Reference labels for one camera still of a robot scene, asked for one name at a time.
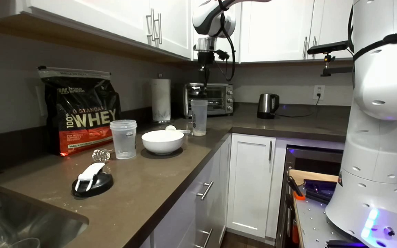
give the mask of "black lid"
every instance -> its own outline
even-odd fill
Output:
[[[96,174],[93,177],[93,185],[89,190],[86,190],[89,182],[80,182],[78,190],[76,191],[75,187],[77,182],[78,180],[76,179],[71,185],[71,194],[77,197],[97,196],[109,190],[114,184],[113,176],[108,173]]]

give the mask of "toaster oven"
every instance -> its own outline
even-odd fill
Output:
[[[232,115],[234,108],[233,85],[227,83],[208,83],[206,86],[206,98],[197,96],[203,83],[182,84],[182,112],[185,118],[192,116],[191,100],[208,100],[208,116]]]

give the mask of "white bowl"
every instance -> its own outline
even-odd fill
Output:
[[[174,130],[157,130],[142,135],[143,146],[158,155],[167,155],[180,148],[184,134]]]

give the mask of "dishwasher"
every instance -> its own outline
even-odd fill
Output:
[[[292,190],[287,181],[291,169],[337,176],[341,169],[342,150],[291,146],[286,148],[285,170],[278,214],[276,248],[292,247],[293,212]]]

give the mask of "floor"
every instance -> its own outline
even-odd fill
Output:
[[[274,246],[226,232],[220,248],[274,248]]]

